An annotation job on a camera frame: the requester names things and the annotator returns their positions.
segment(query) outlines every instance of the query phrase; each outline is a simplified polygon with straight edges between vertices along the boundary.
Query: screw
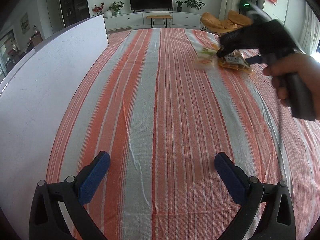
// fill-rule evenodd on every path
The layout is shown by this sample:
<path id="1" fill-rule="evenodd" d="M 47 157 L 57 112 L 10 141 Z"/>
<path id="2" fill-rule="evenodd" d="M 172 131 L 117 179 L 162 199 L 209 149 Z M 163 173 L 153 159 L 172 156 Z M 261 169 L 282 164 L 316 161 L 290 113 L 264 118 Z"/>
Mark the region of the screw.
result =
<path id="1" fill-rule="evenodd" d="M 40 186 L 40 187 L 41 187 L 41 186 L 43 186 L 43 185 L 44 185 L 44 183 L 45 183 L 45 181 L 44 181 L 43 179 L 41 179 L 41 181 L 39 181 L 39 182 L 38 182 L 38 186 Z"/>
<path id="2" fill-rule="evenodd" d="M 69 177 L 67 177 L 67 178 L 66 178 L 66 181 L 67 181 L 68 183 L 74 182 L 74 181 L 75 181 L 75 176 L 69 176 Z"/>
<path id="3" fill-rule="evenodd" d="M 283 180 L 280 181 L 280 185 L 281 185 L 282 187 L 286 187 L 286 186 L 287 186 L 286 182 L 283 181 Z"/>
<path id="4" fill-rule="evenodd" d="M 250 177 L 250 181 L 252 183 L 258 183 L 259 182 L 258 178 L 254 177 L 254 176 Z"/>

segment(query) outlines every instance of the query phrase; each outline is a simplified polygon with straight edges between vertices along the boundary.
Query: human hand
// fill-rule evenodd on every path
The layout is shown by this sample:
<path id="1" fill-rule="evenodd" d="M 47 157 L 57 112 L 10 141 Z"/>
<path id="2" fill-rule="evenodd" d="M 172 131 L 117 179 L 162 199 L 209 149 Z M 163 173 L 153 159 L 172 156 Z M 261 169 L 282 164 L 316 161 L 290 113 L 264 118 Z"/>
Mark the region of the human hand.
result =
<path id="1" fill-rule="evenodd" d="M 320 64 L 313 57 L 301 53 L 291 54 L 263 70 L 264 75 L 272 76 L 272 86 L 284 106 L 288 106 L 285 101 L 288 90 L 280 86 L 279 76 L 294 72 L 298 73 L 311 91 L 316 118 L 320 120 Z"/>

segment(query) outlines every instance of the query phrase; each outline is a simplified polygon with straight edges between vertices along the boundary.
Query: blue foam pad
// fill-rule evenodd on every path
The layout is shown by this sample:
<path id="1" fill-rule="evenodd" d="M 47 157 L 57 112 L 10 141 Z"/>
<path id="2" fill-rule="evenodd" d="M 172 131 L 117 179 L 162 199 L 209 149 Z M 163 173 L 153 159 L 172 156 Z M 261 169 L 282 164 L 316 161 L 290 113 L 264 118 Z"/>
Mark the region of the blue foam pad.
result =
<path id="1" fill-rule="evenodd" d="M 110 166 L 110 155 L 105 153 L 79 187 L 78 200 L 81 205 L 89 203 Z"/>
<path id="2" fill-rule="evenodd" d="M 231 160 L 225 155 L 225 153 L 218 153 L 214 159 L 214 166 L 222 179 L 224 185 L 227 187 L 227 190 L 230 196 L 233 199 L 233 202 L 239 205 L 243 205 L 246 199 L 246 188 L 237 176 L 235 171 L 232 169 L 237 168 L 231 162 Z"/>

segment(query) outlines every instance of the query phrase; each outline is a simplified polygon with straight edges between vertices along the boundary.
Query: snack bag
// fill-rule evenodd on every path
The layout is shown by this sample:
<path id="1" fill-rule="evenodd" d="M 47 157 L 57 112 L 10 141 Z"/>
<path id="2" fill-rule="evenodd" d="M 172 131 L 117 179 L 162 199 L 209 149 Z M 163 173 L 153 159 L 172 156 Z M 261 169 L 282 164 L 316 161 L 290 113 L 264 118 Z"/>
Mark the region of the snack bag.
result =
<path id="1" fill-rule="evenodd" d="M 232 53 L 219 58 L 218 65 L 223 68 L 241 70 L 248 74 L 253 73 L 252 67 L 250 67 L 250 65 L 246 62 L 243 54 L 239 50 L 235 50 Z"/>
<path id="2" fill-rule="evenodd" d="M 217 51 L 211 48 L 203 47 L 202 50 L 198 53 L 198 59 L 195 62 L 196 68 L 199 69 L 210 69 L 214 66 L 214 63 L 217 62 Z"/>

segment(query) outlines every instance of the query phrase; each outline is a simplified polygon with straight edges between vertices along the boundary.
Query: orange and white striped fabric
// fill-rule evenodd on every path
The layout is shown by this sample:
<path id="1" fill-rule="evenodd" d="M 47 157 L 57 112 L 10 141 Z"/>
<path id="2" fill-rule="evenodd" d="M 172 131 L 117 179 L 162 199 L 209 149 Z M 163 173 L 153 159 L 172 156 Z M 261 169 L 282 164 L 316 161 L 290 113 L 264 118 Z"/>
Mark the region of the orange and white striped fabric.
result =
<path id="1" fill-rule="evenodd" d="M 283 109 L 278 155 L 277 100 L 262 66 L 254 65 L 252 76 L 193 67 L 216 38 L 175 28 L 111 34 L 71 100 L 47 181 L 77 174 L 101 150 L 110 153 L 110 169 L 86 205 L 109 240 L 217 239 L 239 209 L 213 166 L 220 151 L 262 182 L 287 181 L 297 239 L 318 219 L 319 122 Z"/>

